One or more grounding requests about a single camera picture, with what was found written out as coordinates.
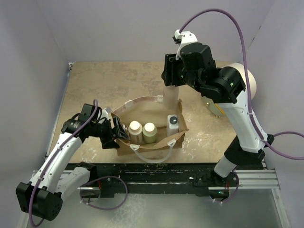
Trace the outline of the beige pump dispenser bottle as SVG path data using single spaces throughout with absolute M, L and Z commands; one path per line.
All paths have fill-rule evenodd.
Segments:
M 170 85 L 163 87 L 163 104 L 167 109 L 173 110 L 178 105 L 179 88 Z

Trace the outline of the brown burlap canvas bag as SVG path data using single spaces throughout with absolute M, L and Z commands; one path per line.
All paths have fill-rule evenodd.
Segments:
M 117 155 L 135 154 L 146 163 L 166 161 L 174 148 L 181 148 L 188 131 L 177 99 L 172 109 L 163 97 L 143 96 L 124 103 L 112 111 L 126 129 L 130 140 L 117 139 Z

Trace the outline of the white rectangular bottle grey cap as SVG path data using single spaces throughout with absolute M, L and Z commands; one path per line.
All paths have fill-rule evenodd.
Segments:
M 166 132 L 168 137 L 179 132 L 179 121 L 177 115 L 173 114 L 167 116 Z

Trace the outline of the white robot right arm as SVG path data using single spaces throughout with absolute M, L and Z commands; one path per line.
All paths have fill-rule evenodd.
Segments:
M 252 92 L 245 78 L 251 73 L 243 64 L 217 67 L 210 47 L 199 42 L 184 46 L 180 53 L 180 57 L 175 54 L 164 57 L 161 77 L 165 86 L 188 85 L 202 97 L 211 99 L 224 111 L 236 132 L 211 174 L 212 182 L 222 186 L 238 165 L 259 164 L 264 159 L 266 143 L 272 143 L 274 138 L 258 122 L 252 123 L 257 118 L 249 109 Z

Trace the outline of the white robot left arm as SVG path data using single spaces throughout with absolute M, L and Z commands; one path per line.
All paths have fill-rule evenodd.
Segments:
M 63 201 L 76 188 L 97 183 L 97 167 L 81 162 L 65 178 L 60 178 L 73 154 L 88 137 L 99 138 L 103 149 L 118 149 L 116 139 L 129 139 L 119 117 L 103 117 L 98 123 L 81 115 L 64 122 L 61 134 L 45 163 L 28 183 L 16 188 L 21 211 L 52 221 L 59 214 Z

